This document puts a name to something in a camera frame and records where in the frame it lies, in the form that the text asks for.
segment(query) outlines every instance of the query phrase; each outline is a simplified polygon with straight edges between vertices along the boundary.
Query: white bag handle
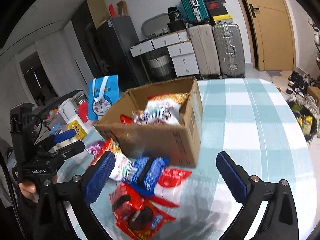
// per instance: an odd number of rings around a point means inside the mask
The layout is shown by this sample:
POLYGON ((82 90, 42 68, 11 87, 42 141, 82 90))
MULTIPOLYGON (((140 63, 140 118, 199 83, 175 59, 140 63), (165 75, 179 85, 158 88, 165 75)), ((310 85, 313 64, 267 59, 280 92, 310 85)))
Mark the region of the white bag handle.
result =
POLYGON ((102 83, 101 83, 99 95, 97 98, 94 97, 94 90, 95 90, 94 88, 96 85, 96 78, 92 80, 92 93, 93 93, 93 98, 94 98, 95 102, 99 102, 103 98, 103 94, 104 94, 104 90, 106 89, 108 78, 109 78, 109 76, 104 76, 102 83))

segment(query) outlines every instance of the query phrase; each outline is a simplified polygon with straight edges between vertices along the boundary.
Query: doorway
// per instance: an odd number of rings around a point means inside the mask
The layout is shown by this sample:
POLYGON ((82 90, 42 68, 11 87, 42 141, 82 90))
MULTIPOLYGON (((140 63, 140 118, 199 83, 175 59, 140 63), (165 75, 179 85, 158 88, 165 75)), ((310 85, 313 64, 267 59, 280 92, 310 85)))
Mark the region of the doorway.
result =
POLYGON ((58 96, 42 67, 37 52, 22 60, 20 67, 30 93, 38 106, 45 106, 50 99, 58 96))
POLYGON ((245 7, 258 70, 294 70, 291 18, 284 0, 240 0, 245 7))

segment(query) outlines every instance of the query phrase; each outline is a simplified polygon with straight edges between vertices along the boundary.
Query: screw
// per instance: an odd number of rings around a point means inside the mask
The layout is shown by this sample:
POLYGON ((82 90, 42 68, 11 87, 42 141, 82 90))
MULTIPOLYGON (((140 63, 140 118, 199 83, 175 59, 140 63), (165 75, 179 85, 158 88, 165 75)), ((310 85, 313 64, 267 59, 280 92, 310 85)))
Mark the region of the screw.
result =
POLYGON ((252 179, 252 181, 254 181, 254 182, 258 182, 258 181, 260 180, 257 175, 252 175, 252 176, 251 176, 251 179, 252 179))
POLYGON ((47 187, 51 184, 51 180, 47 179, 45 182, 44 182, 44 185, 47 187))
POLYGON ((81 180, 81 176, 80 175, 73 176, 72 180, 74 182, 78 182, 79 180, 81 180))
POLYGON ((288 185, 288 181, 286 181, 285 179, 281 179, 281 183, 282 183, 282 185, 284 185, 284 186, 287 186, 287 185, 288 185))

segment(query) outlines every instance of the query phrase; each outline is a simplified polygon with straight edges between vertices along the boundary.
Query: blue and white tablecloth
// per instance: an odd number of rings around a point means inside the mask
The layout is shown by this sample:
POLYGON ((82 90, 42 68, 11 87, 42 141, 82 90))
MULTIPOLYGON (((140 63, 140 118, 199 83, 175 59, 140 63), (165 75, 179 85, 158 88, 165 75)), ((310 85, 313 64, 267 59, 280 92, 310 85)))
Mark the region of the blue and white tablecloth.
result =
MULTIPOLYGON (((314 228, 316 181, 307 144, 299 124, 276 87, 261 79, 199 81, 204 108, 198 166, 192 170, 180 208, 161 208, 177 218, 154 239, 219 239, 241 208, 220 176, 215 159, 226 151, 249 175, 263 181, 289 181, 298 214, 299 239, 314 228)), ((85 143, 101 138, 94 130, 85 143)), ((82 175, 93 157, 87 152, 69 159, 58 182, 82 175)), ((90 207, 113 239, 129 239, 114 224, 109 201, 116 187, 109 180, 90 207)), ((246 239, 254 236, 267 202, 263 202, 246 239)), ((78 236, 85 239, 72 209, 68 213, 78 236)))

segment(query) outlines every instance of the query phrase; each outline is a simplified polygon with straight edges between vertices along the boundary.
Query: blue gift bag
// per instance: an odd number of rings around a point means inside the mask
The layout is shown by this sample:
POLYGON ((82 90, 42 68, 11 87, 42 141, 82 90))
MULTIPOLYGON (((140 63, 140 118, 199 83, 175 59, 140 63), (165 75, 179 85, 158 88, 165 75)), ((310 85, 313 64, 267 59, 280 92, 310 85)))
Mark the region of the blue gift bag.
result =
POLYGON ((88 84, 89 120, 100 120, 109 108, 120 98, 118 76, 95 78, 88 84))

